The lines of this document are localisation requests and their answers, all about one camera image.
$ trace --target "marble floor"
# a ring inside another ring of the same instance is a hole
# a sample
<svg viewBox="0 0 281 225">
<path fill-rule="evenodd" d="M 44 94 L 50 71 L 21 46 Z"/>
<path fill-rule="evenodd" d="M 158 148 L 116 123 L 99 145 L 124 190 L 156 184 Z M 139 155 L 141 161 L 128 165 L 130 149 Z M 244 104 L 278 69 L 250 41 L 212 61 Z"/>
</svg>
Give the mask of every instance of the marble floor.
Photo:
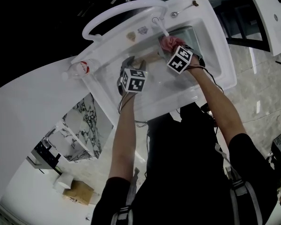
<svg viewBox="0 0 281 225">
<path fill-rule="evenodd" d="M 270 53 L 229 45 L 234 62 L 237 85 L 225 91 L 225 94 L 238 110 L 248 135 L 257 149 L 266 156 L 272 141 L 281 133 L 281 54 L 273 57 Z M 202 99 L 197 102 L 203 105 Z M 137 148 L 135 166 L 140 170 L 138 188 L 144 182 L 147 161 L 146 127 L 137 127 Z M 221 132 L 217 134 L 219 144 L 227 151 Z M 90 185 L 98 195 L 91 203 L 96 204 L 100 198 L 111 165 L 111 151 L 114 131 L 110 134 L 97 161 L 82 161 L 62 167 L 62 171 L 71 173 L 76 179 Z"/>
</svg>

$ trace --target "cardboard box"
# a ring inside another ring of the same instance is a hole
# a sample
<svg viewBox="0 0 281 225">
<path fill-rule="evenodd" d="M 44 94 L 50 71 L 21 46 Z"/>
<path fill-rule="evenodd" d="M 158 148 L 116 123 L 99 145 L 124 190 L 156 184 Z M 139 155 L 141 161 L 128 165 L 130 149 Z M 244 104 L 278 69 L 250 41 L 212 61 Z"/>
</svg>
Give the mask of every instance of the cardboard box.
<svg viewBox="0 0 281 225">
<path fill-rule="evenodd" d="M 73 181 L 71 189 L 65 189 L 63 195 L 77 200 L 77 202 L 87 205 L 92 197 L 94 190 L 82 181 Z"/>
</svg>

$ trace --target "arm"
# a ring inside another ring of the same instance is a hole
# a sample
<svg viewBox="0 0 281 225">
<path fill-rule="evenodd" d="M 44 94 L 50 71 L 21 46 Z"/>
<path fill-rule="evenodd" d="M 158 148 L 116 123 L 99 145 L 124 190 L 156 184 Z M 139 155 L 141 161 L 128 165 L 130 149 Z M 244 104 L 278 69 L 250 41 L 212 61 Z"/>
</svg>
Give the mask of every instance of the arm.
<svg viewBox="0 0 281 225">
<path fill-rule="evenodd" d="M 122 104 L 126 104 L 120 114 L 118 127 L 112 147 L 112 160 L 109 178 L 120 177 L 131 181 L 136 147 L 134 124 L 134 97 L 129 93 Z"/>
<path fill-rule="evenodd" d="M 227 146 L 231 139 L 240 133 L 246 133 L 242 121 L 230 100 L 218 89 L 201 68 L 188 70 L 199 83 L 208 106 L 219 126 Z"/>
</svg>

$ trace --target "faucet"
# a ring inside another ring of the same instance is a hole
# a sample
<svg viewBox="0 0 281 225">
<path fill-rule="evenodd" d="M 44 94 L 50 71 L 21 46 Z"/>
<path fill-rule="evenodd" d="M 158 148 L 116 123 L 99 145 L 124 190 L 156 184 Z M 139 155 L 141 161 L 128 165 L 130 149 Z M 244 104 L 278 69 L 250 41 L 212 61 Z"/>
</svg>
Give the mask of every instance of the faucet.
<svg viewBox="0 0 281 225">
<path fill-rule="evenodd" d="M 127 3 L 123 3 L 120 5 L 117 5 L 115 7 L 112 7 L 105 12 L 99 14 L 97 17 L 95 17 L 93 20 L 91 20 L 83 29 L 82 36 L 86 40 L 91 40 L 97 43 L 102 42 L 102 36 L 100 34 L 96 35 L 90 35 L 89 33 L 100 23 L 106 21 L 107 19 L 121 14 L 123 12 L 127 12 L 133 9 L 137 8 L 146 8 L 146 7 L 162 7 L 162 11 L 159 17 L 154 17 L 152 19 L 152 22 L 160 27 L 160 29 L 163 31 L 165 36 L 168 36 L 168 32 L 166 31 L 162 20 L 164 19 L 164 15 L 168 11 L 168 4 L 165 1 L 162 0 L 135 0 L 130 1 Z"/>
</svg>

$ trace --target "white curved pipe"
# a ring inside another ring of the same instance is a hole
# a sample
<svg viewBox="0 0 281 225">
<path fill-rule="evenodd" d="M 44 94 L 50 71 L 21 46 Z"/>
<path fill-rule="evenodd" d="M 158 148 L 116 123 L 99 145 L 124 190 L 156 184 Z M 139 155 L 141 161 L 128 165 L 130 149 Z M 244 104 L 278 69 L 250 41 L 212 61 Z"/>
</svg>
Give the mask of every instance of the white curved pipe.
<svg viewBox="0 0 281 225">
<path fill-rule="evenodd" d="M 164 15 L 168 11 L 168 4 L 166 4 L 166 2 L 162 1 L 162 0 L 136 0 L 136 1 L 123 3 L 123 4 L 117 5 L 115 7 L 112 7 L 110 9 L 106 10 L 105 12 L 102 12 L 97 17 L 92 19 L 84 27 L 84 29 L 82 31 L 82 36 L 86 40 L 94 40 L 97 42 L 101 42 L 102 36 L 100 34 L 96 34 L 96 35 L 89 34 L 96 26 L 98 26 L 100 23 L 106 21 L 107 19 L 109 19 L 115 15 L 130 11 L 133 9 L 146 8 L 146 7 L 162 7 L 163 10 L 159 17 L 160 20 L 164 19 Z"/>
</svg>

